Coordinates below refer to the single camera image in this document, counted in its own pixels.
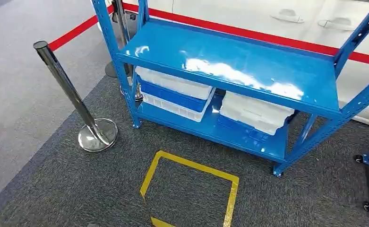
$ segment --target chrome stanchion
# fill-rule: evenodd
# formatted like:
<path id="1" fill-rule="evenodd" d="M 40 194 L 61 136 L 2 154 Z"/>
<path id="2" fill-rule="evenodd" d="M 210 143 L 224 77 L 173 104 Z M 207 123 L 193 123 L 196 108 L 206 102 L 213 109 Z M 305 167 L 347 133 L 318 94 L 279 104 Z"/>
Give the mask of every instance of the chrome stanchion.
<path id="1" fill-rule="evenodd" d="M 119 134 L 115 122 L 106 118 L 94 120 L 46 41 L 34 43 L 34 48 L 84 120 L 85 125 L 78 133 L 80 147 L 89 152 L 98 152 L 113 146 Z"/>
<path id="2" fill-rule="evenodd" d="M 123 10 L 122 0 L 112 0 L 112 5 L 113 5 L 112 21 L 118 24 L 121 40 L 123 42 L 123 45 L 126 45 L 128 41 L 130 40 L 130 35 L 129 35 L 129 31 L 127 30 L 126 20 L 125 18 L 123 18 L 124 10 Z M 130 65 L 130 64 L 124 64 L 124 65 L 125 65 L 126 74 L 128 75 L 127 81 L 129 85 L 131 86 L 133 84 L 133 81 L 132 81 L 133 65 Z M 117 77 L 116 72 L 113 68 L 112 62 L 106 65 L 105 73 L 106 75 L 110 77 Z M 135 99 L 136 101 L 143 100 L 143 94 L 140 91 L 140 84 L 138 83 L 137 83 Z"/>

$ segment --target carpet floor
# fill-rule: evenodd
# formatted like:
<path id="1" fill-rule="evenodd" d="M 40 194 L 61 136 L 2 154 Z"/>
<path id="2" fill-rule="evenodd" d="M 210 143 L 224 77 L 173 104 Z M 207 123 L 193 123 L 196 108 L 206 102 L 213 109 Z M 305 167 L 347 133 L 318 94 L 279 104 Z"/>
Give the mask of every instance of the carpet floor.
<path id="1" fill-rule="evenodd" d="M 234 227 L 369 227 L 369 166 L 353 161 L 369 151 L 369 126 L 351 121 L 290 167 L 144 121 L 133 129 L 116 79 L 104 77 L 85 103 L 95 117 L 114 120 L 120 136 L 101 153 L 83 152 L 77 112 L 60 126 L 0 193 L 0 226 L 223 226 L 231 182 L 162 158 L 145 201 L 139 190 L 163 150 L 240 178 Z M 289 146 L 306 121 L 291 123 Z"/>

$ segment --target blue metal shelf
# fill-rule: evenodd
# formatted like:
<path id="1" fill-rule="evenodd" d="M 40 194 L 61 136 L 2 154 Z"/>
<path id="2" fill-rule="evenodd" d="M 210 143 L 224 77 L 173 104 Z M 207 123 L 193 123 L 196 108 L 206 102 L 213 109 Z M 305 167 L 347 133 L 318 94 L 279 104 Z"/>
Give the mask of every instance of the blue metal shelf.
<path id="1" fill-rule="evenodd" d="M 118 57 L 294 109 L 341 115 L 335 69 L 325 55 L 151 19 Z"/>
<path id="2" fill-rule="evenodd" d="M 369 85 L 339 110 L 336 79 L 350 54 L 369 33 L 369 13 L 335 56 L 279 46 L 149 18 L 146 0 L 138 1 L 137 34 L 119 50 L 104 1 L 93 0 L 133 127 L 140 118 L 175 128 L 277 162 L 283 171 L 369 105 Z M 286 152 L 287 125 L 266 145 L 241 131 L 219 130 L 221 99 L 214 97 L 200 123 L 142 103 L 135 103 L 137 74 L 129 86 L 123 63 L 142 66 L 311 114 L 292 151 Z M 309 135 L 317 116 L 327 121 Z"/>
<path id="3" fill-rule="evenodd" d="M 156 106 L 141 103 L 137 116 L 170 128 L 202 137 L 275 162 L 285 162 L 288 126 L 285 124 L 265 143 L 252 139 L 245 131 L 230 130 L 218 124 L 222 97 L 215 95 L 206 109 L 201 122 L 195 122 Z"/>

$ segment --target yellow floor marking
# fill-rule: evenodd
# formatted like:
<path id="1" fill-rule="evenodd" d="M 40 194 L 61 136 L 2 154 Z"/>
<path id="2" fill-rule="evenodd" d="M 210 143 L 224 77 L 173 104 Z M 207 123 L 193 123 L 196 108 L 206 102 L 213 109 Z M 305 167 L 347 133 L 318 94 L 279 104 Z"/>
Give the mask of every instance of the yellow floor marking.
<path id="1" fill-rule="evenodd" d="M 149 183 L 151 182 L 152 177 L 154 176 L 156 166 L 158 165 L 158 161 L 161 157 L 167 158 L 169 160 L 175 161 L 175 162 L 183 164 L 185 166 L 192 167 L 194 169 L 198 169 L 198 170 L 203 171 L 203 172 L 210 173 L 212 175 L 221 177 L 223 179 L 226 179 L 226 180 L 229 180 L 229 181 L 232 182 L 232 187 L 230 189 L 230 194 L 229 194 L 229 200 L 227 202 L 226 215 L 224 216 L 224 221 L 223 221 L 223 227 L 229 227 L 231 222 L 232 222 L 234 204 L 236 202 L 237 189 L 239 187 L 239 178 L 237 176 L 222 172 L 220 170 L 213 169 L 211 167 L 207 167 L 207 166 L 192 162 L 192 161 L 184 159 L 182 157 L 169 154 L 169 153 L 164 152 L 162 150 L 158 151 L 155 154 L 155 157 L 152 160 L 152 163 L 151 163 L 151 165 L 148 169 L 148 172 L 146 174 L 146 177 L 144 179 L 143 185 L 141 186 L 140 193 L 143 196 L 144 201 L 145 201 L 146 191 L 149 187 Z M 160 220 L 158 220 L 156 218 L 153 218 L 153 217 L 151 217 L 151 221 L 152 221 L 152 224 L 156 227 L 174 227 L 174 226 L 172 226 L 172 225 L 170 225 L 166 222 L 160 221 Z"/>

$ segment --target red barrier tape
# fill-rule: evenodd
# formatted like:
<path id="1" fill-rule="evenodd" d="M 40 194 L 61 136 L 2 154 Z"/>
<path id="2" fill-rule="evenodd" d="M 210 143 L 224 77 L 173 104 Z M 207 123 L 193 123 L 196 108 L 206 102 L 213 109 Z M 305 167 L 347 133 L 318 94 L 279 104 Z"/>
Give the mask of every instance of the red barrier tape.
<path id="1" fill-rule="evenodd" d="M 113 12 L 113 6 L 109 6 L 108 7 L 108 13 L 112 13 Z M 52 41 L 49 44 L 49 48 L 52 51 L 57 50 L 59 47 L 65 45 L 67 42 L 69 42 L 70 40 L 76 38 L 78 35 L 80 35 L 81 33 L 83 33 L 84 31 L 86 31 L 87 29 L 91 28 L 93 25 L 95 25 L 98 22 L 98 18 L 96 17 L 96 15 L 90 17 L 88 20 L 84 21 L 82 24 L 80 24 L 79 26 L 73 28 L 73 30 L 69 31 L 68 33 L 62 35 L 61 37 L 59 37 L 58 39 Z"/>
<path id="2" fill-rule="evenodd" d="M 123 8 L 125 10 L 138 12 L 138 6 L 137 5 L 133 5 L 133 4 L 129 4 L 129 3 L 123 3 Z M 113 7 L 109 6 L 108 7 L 108 12 L 112 13 L 112 11 L 113 11 Z M 215 22 L 196 19 L 196 18 L 192 18 L 192 17 L 186 17 L 186 16 L 174 14 L 174 13 L 168 13 L 168 12 L 160 11 L 160 10 L 157 10 L 157 9 L 149 9 L 149 14 L 152 15 L 152 16 L 155 16 L 155 17 L 160 17 L 160 18 L 164 18 L 164 19 L 168 19 L 168 20 L 173 20 L 173 21 L 181 22 L 181 23 L 188 24 L 188 25 L 203 27 L 203 28 L 207 28 L 207 29 L 211 29 L 211 30 L 215 30 L 215 31 L 219 31 L 219 32 L 229 33 L 229 34 L 232 34 L 232 35 L 243 36 L 243 37 L 246 37 L 246 38 L 257 39 L 257 40 L 261 40 L 261 41 L 265 41 L 265 42 L 269 42 L 269 43 L 289 46 L 289 47 L 293 47 L 293 48 L 297 48 L 297 49 L 303 49 L 303 50 L 306 50 L 306 51 L 323 53 L 323 54 L 327 54 L 327 55 L 335 55 L 336 52 L 339 50 L 338 48 L 334 48 L 334 47 L 330 47 L 330 46 L 313 44 L 313 43 L 308 43 L 308 42 L 304 42 L 304 41 L 300 41 L 300 40 L 280 37 L 280 36 L 276 36 L 276 35 L 269 35 L 269 34 L 265 34 L 265 33 L 261 33 L 261 32 L 250 31 L 250 30 L 243 29 L 243 28 L 218 24 L 218 23 L 215 23 Z M 72 40 L 73 38 L 77 37 L 78 35 L 80 35 L 84 31 L 89 29 L 91 26 L 96 24 L 97 22 L 98 22 L 98 19 L 96 18 L 96 16 L 92 16 L 91 18 L 89 18 L 88 20 L 86 20 L 85 22 L 80 24 L 79 26 L 75 27 L 73 30 L 71 30 L 68 33 L 64 34 L 62 37 L 60 37 L 57 40 L 51 42 L 49 44 L 50 49 L 53 50 L 53 51 L 57 50 L 59 47 L 63 46 L 64 44 L 66 44 L 67 42 Z M 350 55 L 350 59 L 354 60 L 354 61 L 360 61 L 360 62 L 369 64 L 369 55 L 368 54 L 353 52 Z"/>

